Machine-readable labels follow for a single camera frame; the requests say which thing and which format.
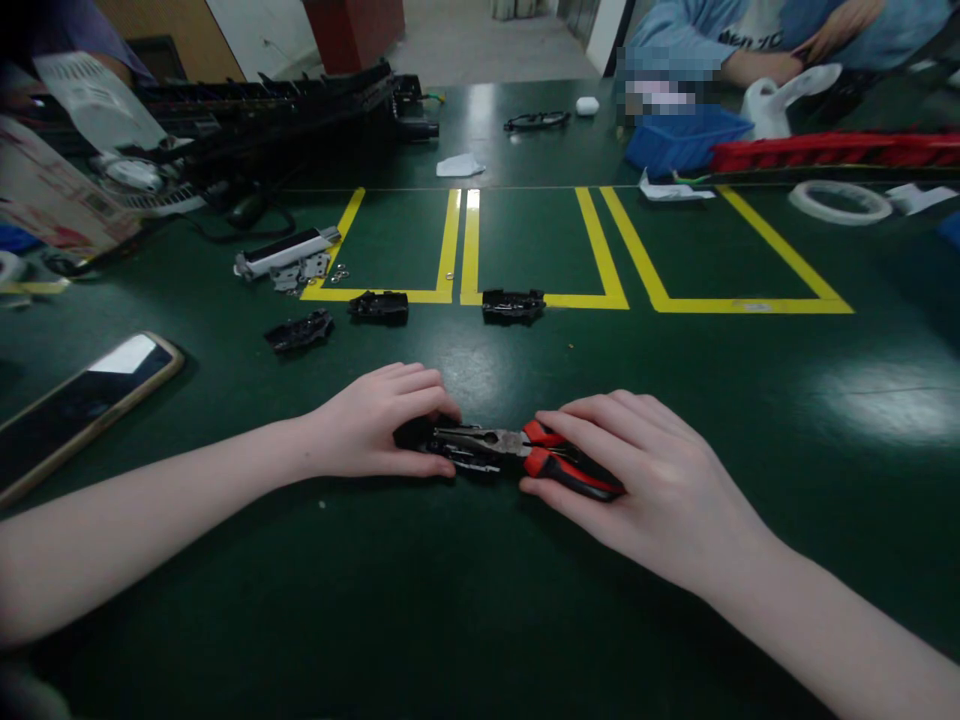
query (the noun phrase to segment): red and black pliers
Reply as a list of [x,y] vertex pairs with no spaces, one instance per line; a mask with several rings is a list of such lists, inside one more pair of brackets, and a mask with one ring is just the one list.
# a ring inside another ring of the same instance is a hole
[[523,459],[530,477],[550,478],[594,500],[610,502],[626,490],[606,468],[576,445],[536,420],[522,432],[486,428],[436,428],[434,436],[452,445]]

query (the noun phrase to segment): phone screen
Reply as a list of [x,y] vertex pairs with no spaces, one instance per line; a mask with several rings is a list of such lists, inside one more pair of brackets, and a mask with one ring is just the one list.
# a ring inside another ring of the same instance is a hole
[[0,430],[0,492],[102,418],[173,356],[134,335]]

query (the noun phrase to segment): person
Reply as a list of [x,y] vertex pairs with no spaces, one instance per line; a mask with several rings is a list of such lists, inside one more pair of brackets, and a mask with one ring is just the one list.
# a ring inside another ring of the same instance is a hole
[[659,0],[626,48],[641,80],[779,85],[808,65],[888,70],[950,17],[948,0]]
[[[449,460],[393,442],[403,423],[439,413],[461,416],[440,373],[394,363],[303,417],[6,520],[0,643],[66,625],[283,485],[318,475],[452,477]],[[604,465],[627,494],[603,504],[533,478],[521,481],[523,492],[699,595],[839,717],[960,717],[960,668],[780,541],[706,441],[663,404],[617,390],[537,419]]]
[[146,65],[116,31],[93,0],[36,0],[42,10],[32,23],[13,23],[20,30],[19,47],[5,47],[7,62],[0,62],[3,104],[30,107],[30,95],[47,93],[46,86],[33,77],[33,58],[83,51],[94,57],[128,87],[157,84]]

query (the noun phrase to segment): smartphone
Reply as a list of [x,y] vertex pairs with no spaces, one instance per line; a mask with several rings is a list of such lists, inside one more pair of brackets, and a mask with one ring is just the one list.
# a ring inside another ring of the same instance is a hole
[[0,508],[35,487],[182,366],[176,347],[141,332],[0,426]]

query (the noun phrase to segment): yellow tape marking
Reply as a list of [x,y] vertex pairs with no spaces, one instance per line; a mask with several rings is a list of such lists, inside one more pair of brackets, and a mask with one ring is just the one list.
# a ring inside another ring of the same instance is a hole
[[71,282],[67,278],[60,278],[53,282],[10,283],[0,288],[3,295],[59,295]]
[[636,228],[630,221],[623,204],[612,187],[600,188],[613,221],[620,230],[627,251],[640,274],[650,304],[657,312],[663,313],[714,313],[714,314],[750,314],[750,315],[849,315],[853,309],[843,301],[836,291],[821,278],[796,250],[760,217],[759,213],[726,185],[717,188],[720,194],[740,213],[740,215],[767,241],[783,258],[807,286],[817,295],[816,299],[787,298],[732,298],[732,299],[694,299],[671,298],[663,281],[657,274],[650,255],[640,241]]
[[[562,295],[547,293],[547,307],[567,307],[582,310],[629,310],[620,276],[610,255],[610,246],[603,234],[597,209],[585,187],[575,188],[580,214],[587,228],[593,259],[597,263],[603,295]],[[483,295],[478,290],[480,276],[480,191],[467,191],[467,224],[463,232],[463,268],[460,278],[460,304],[480,305]]]
[[[363,201],[365,190],[357,188],[347,204],[347,209],[343,211],[343,217],[337,224],[340,230],[340,242],[330,248],[330,271],[333,271],[334,261],[340,248],[347,239],[347,231],[353,225],[353,220],[360,209],[360,203]],[[437,287],[435,290],[395,290],[407,294],[407,300],[412,303],[452,303],[453,302],[453,281],[447,280],[447,273],[453,272],[457,260],[457,236],[460,232],[460,191],[451,190],[447,195],[447,215],[443,224],[443,243],[440,246],[440,266],[437,270]],[[325,302],[349,302],[355,297],[363,294],[363,290],[354,288],[328,288],[323,287],[323,280],[315,285],[308,285],[300,296],[301,300],[322,300]],[[384,290],[376,289],[373,292],[382,293]]]

